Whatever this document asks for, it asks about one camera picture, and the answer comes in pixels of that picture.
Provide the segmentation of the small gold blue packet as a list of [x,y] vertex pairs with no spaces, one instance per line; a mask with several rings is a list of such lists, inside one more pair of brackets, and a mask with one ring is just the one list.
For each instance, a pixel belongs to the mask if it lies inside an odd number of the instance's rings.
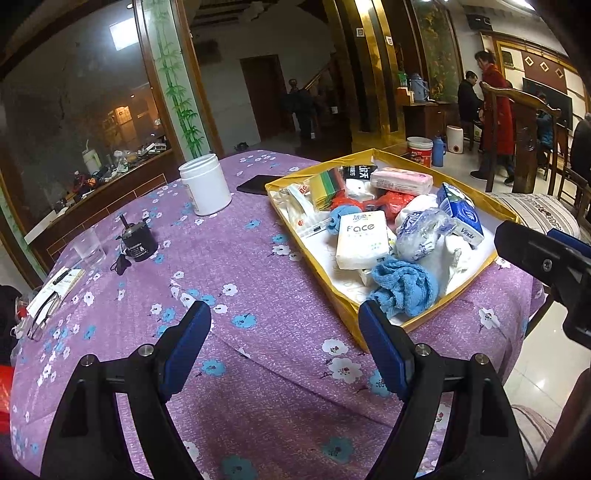
[[394,256],[399,260],[416,262],[436,247],[439,238],[456,227],[454,220],[439,208],[410,213],[397,228]]

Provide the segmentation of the black snack packet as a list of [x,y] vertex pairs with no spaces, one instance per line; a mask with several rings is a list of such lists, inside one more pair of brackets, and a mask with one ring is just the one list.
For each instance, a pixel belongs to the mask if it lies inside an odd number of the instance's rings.
[[342,168],[345,180],[354,179],[370,181],[370,175],[377,169],[376,165],[349,165]]

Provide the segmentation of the blue Vinda tissue pack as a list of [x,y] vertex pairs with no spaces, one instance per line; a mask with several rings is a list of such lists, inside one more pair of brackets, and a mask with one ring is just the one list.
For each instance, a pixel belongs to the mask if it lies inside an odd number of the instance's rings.
[[444,182],[438,190],[439,208],[455,223],[453,232],[472,248],[484,240],[484,232],[473,200],[454,185]]

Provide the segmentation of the black bag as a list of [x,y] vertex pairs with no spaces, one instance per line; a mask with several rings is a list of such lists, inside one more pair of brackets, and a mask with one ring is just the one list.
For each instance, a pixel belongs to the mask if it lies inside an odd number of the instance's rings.
[[17,344],[11,333],[17,325],[17,300],[21,293],[12,286],[0,286],[0,364],[10,365],[11,352]]

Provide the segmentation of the person in red coat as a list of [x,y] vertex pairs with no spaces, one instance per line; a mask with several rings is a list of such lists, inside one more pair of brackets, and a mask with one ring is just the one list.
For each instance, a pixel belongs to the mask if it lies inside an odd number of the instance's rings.
[[[475,60],[482,71],[481,84],[487,84],[497,89],[509,87],[507,80],[496,65],[494,55],[488,50],[481,50],[475,54]],[[511,102],[507,97],[498,97],[496,106],[493,106],[493,97],[483,92],[483,125],[484,157],[477,170],[470,175],[476,179],[487,180],[491,170],[493,148],[497,151],[497,163],[501,164],[506,172],[507,178],[504,183],[512,185],[515,180],[515,169],[513,162],[514,151],[514,124]]]

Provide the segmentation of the colourful sponge pack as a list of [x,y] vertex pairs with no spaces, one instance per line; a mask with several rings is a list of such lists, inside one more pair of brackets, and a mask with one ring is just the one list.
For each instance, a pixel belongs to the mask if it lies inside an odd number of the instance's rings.
[[317,210],[328,210],[335,197],[346,191],[346,182],[339,167],[312,176],[308,186],[311,192],[311,203]]

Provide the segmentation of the lemon print tissue pack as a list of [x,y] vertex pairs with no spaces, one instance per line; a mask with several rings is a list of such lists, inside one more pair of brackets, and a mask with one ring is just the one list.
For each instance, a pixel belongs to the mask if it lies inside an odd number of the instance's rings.
[[383,211],[342,217],[335,262],[342,270],[374,268],[389,255],[387,219]]

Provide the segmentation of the white cloth towel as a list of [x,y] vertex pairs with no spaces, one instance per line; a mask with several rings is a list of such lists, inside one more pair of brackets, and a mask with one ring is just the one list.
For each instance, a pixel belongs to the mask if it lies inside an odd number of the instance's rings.
[[[398,234],[404,222],[413,214],[430,208],[437,208],[435,194],[415,197],[396,217],[394,232]],[[472,258],[473,250],[469,243],[462,237],[449,233],[440,235],[434,248],[419,259],[418,263],[436,278],[439,285],[438,298],[443,298],[470,278]]]

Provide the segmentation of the blue towel cloth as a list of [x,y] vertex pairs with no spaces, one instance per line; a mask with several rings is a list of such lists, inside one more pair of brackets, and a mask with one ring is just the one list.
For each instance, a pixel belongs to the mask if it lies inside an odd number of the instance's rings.
[[433,274],[417,263],[387,257],[370,273],[377,287],[368,299],[378,304],[388,319],[419,316],[438,299],[439,284]]

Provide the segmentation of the striped cushion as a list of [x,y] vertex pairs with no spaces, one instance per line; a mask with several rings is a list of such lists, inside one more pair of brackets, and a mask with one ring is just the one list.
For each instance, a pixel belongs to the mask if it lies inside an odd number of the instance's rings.
[[555,197],[538,193],[491,193],[490,196],[513,210],[530,229],[543,234],[556,229],[581,239],[577,220]]

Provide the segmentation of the blue cloth red bag bundle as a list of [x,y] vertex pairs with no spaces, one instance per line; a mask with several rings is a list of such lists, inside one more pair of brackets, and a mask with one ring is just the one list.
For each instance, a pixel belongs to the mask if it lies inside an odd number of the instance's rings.
[[329,208],[327,231],[332,236],[338,235],[342,217],[361,212],[363,212],[363,204],[360,201],[346,197],[345,195],[335,196]]

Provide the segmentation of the red bag with blue cloth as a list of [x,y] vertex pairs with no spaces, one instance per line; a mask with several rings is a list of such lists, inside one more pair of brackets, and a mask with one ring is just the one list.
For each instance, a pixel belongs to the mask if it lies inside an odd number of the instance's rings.
[[415,197],[412,194],[387,191],[378,199],[367,201],[365,208],[367,211],[381,210],[384,212],[388,222],[394,222],[401,210],[414,200]]

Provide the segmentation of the pink rose tissue pack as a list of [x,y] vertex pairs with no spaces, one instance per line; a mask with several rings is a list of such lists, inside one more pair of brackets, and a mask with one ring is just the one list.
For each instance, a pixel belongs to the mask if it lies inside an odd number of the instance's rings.
[[370,174],[370,183],[377,189],[419,196],[431,192],[434,180],[430,174],[385,167]]

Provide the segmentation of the long white plastic packet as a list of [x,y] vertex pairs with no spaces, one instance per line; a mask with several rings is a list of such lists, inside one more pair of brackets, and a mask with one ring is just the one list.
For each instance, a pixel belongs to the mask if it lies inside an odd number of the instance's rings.
[[301,239],[317,235],[329,225],[329,212],[315,208],[310,189],[305,184],[293,183],[271,191],[270,199]]

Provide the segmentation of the black round device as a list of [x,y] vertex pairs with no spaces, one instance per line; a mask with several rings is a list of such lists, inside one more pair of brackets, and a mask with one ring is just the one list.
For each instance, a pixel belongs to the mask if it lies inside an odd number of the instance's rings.
[[131,262],[139,263],[149,259],[158,249],[158,243],[144,220],[128,223],[123,214],[118,216],[123,230],[116,239],[120,242],[120,252],[110,270],[122,276]]

